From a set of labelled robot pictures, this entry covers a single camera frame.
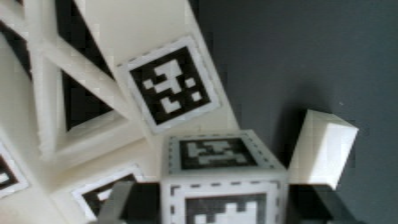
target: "white block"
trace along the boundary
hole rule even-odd
[[[286,169],[254,132],[172,136],[165,149],[163,223],[284,223]]]
[[[359,129],[332,114],[307,110],[289,163],[291,184],[336,189]]]

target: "white cube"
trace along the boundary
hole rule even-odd
[[[336,115],[307,110],[289,163],[291,184],[328,184],[336,189],[357,131]]]
[[[165,149],[163,223],[280,224],[286,169],[254,132],[174,136]]]

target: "gray background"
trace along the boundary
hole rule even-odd
[[[398,1],[192,0],[241,128],[288,164],[305,109],[359,127],[337,194],[398,223]]]

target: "white frame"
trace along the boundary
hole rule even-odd
[[[156,125],[149,108],[145,105],[144,97],[138,91],[138,87],[129,75],[129,70],[138,68],[144,64],[147,64],[153,60],[156,60],[160,57],[163,57],[167,54],[170,54],[176,50],[179,50],[183,47],[188,47],[188,52],[192,56],[192,60],[195,63],[195,68],[199,72],[199,77],[201,81],[204,84],[204,89],[206,93],[209,96],[209,103],[201,106],[197,109],[193,109],[188,113],[179,115],[176,118],[172,118],[165,123]],[[220,99],[215,93],[215,88],[213,88],[213,77],[209,76],[208,69],[204,67],[204,62],[202,62],[202,57],[199,54],[193,38],[190,36],[185,36],[183,38],[177,39],[176,42],[167,44],[161,48],[154,49],[147,54],[144,54],[138,58],[133,58],[128,62],[124,62],[119,65],[119,72],[117,75],[121,76],[121,80],[126,80],[128,82],[128,90],[129,90],[129,95],[133,99],[137,100],[138,104],[138,109],[144,115],[144,119],[147,121],[147,125],[151,127],[151,131],[154,134],[163,132],[170,127],[174,127],[177,124],[186,122],[193,117],[201,116],[206,112],[209,112],[218,106],[220,106]]]
[[[57,163],[62,170],[142,139],[144,133],[133,120],[119,85],[58,37],[55,1],[28,0],[21,6],[14,0],[0,0],[0,11],[3,12],[0,20],[26,40],[39,149],[42,159]],[[113,109],[69,131],[65,131],[60,69]],[[108,136],[117,136],[113,144],[108,143]]]
[[[5,196],[14,194],[19,190],[23,190],[28,187],[28,181],[21,174],[21,170],[17,168],[16,161],[10,157],[10,154],[7,152],[2,142],[0,142],[0,156],[3,158],[3,161],[7,163],[9,169],[12,171],[12,174],[16,176],[16,180],[17,180],[17,183],[14,185],[10,185],[3,190],[0,190],[0,199],[2,199]]]
[[[92,213],[89,204],[85,202],[83,194],[89,191],[92,191],[96,188],[105,186],[108,183],[117,181],[128,175],[133,175],[133,178],[135,178],[137,182],[144,182],[144,175],[142,175],[142,172],[140,172],[140,168],[135,164],[131,166],[128,166],[124,169],[121,169],[119,171],[115,171],[112,175],[106,175],[106,177],[103,177],[97,181],[94,181],[92,183],[87,183],[81,187],[78,187],[76,190],[73,190],[71,195],[73,195],[73,198],[76,200],[78,206],[81,208],[87,221],[96,221],[97,217]]]
[[[222,196],[234,196],[234,195],[245,195],[245,194],[257,194],[264,193],[266,195],[266,211],[264,211],[264,220],[266,224],[275,224],[277,219],[280,218],[279,209],[275,209],[275,206],[280,206],[279,196],[280,196],[280,189],[277,189],[277,183],[272,181],[241,181],[240,184],[234,184],[236,181],[231,181],[229,183],[224,183],[222,181],[216,183],[220,185],[215,186],[213,183],[201,183],[190,184],[190,185],[177,185],[179,188],[174,189],[174,196],[169,197],[169,203],[165,203],[163,207],[163,222],[165,224],[179,223],[185,224],[185,211],[186,211],[186,205],[185,205],[185,199],[188,198],[204,198],[204,197],[222,197]]]

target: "black and white square pattern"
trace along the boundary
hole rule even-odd
[[[213,81],[190,37],[121,65],[153,132],[218,107]]]
[[[257,166],[240,138],[181,141],[179,153],[183,170]]]
[[[78,205],[81,207],[89,221],[96,221],[97,219],[101,206],[110,197],[113,184],[119,181],[137,182],[138,181],[137,175],[135,175],[137,172],[138,172],[137,167],[126,168],[124,170],[115,172],[112,176],[103,178],[94,183],[89,183],[83,187],[80,187],[73,191],[73,196],[74,196]]]
[[[186,224],[264,223],[266,194],[188,198]]]
[[[273,169],[264,151],[245,131],[176,136],[169,140],[169,173],[218,169]]]
[[[170,186],[163,223],[275,224],[280,211],[280,184],[270,181],[222,181]]]
[[[28,182],[0,142],[0,198],[28,187]]]

